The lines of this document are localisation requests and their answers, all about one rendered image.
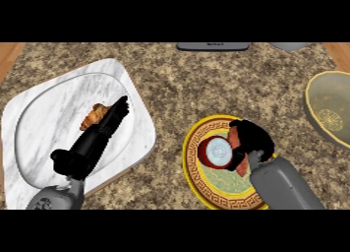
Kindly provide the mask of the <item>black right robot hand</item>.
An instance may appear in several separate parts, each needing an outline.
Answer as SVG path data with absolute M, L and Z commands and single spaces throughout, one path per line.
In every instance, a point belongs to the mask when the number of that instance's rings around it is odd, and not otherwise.
M 274 153 L 274 143 L 265 130 L 247 120 L 233 120 L 228 128 L 235 127 L 240 148 L 246 154 L 262 152 L 259 161 L 266 161 Z

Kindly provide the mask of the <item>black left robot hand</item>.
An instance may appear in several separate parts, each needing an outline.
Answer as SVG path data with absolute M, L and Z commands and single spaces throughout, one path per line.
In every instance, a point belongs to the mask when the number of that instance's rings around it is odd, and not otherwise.
M 85 179 L 128 113 L 128 97 L 123 95 L 111 105 L 101 121 L 92 124 L 80 134 L 70 149 L 57 149 L 51 152 L 49 158 L 55 173 L 76 180 Z

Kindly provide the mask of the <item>reddish brown sweet potato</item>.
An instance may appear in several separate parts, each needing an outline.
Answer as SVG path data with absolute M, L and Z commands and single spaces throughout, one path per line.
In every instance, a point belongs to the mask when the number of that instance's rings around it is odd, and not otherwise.
M 244 150 L 240 148 L 235 127 L 228 128 L 227 139 L 231 145 L 231 163 L 228 170 L 234 171 L 243 177 L 247 171 L 247 160 Z

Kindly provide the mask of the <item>white marble plate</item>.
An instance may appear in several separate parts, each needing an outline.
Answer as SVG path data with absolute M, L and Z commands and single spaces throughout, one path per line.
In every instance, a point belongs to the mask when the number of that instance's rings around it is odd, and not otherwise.
M 82 134 L 80 122 L 92 105 L 110 105 L 125 96 L 129 114 L 85 179 L 92 194 L 148 154 L 154 127 L 128 71 L 111 58 L 98 60 L 18 93 L 1 116 L 5 207 L 21 210 L 42 188 L 63 185 L 49 153 L 69 149 Z

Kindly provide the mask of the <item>yellow patterned round plate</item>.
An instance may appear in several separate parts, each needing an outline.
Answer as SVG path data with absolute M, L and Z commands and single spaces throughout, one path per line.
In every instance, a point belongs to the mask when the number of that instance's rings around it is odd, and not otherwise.
M 212 136 L 227 138 L 228 122 L 237 120 L 230 115 L 210 115 L 191 127 L 182 143 L 182 171 L 188 186 L 210 209 L 265 210 L 268 205 L 249 182 L 249 160 L 243 159 L 237 169 L 213 169 L 200 163 L 197 147 Z

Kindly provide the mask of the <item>olive green bowl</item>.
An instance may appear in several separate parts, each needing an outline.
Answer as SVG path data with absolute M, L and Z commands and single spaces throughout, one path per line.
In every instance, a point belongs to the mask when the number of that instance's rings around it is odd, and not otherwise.
M 350 73 L 324 71 L 305 85 L 303 111 L 318 135 L 350 150 Z

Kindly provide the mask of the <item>orange croissant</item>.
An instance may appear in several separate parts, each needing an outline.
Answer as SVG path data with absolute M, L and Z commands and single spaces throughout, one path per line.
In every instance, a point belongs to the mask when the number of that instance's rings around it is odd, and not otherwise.
M 101 103 L 95 103 L 92 105 L 92 109 L 80 122 L 79 126 L 80 131 L 85 131 L 91 125 L 97 124 L 101 121 L 109 109 L 110 107 L 104 106 Z

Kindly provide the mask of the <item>pale grey round object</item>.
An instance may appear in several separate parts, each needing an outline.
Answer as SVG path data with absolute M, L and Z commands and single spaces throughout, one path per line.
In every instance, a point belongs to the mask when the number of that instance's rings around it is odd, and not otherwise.
M 305 47 L 305 42 L 271 42 L 271 45 L 281 50 L 296 51 Z

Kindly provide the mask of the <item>dark grey flat appliance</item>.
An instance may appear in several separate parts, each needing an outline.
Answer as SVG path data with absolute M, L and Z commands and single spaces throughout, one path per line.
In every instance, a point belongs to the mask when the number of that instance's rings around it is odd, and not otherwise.
M 247 42 L 178 42 L 176 48 L 185 51 L 237 51 L 249 47 Z

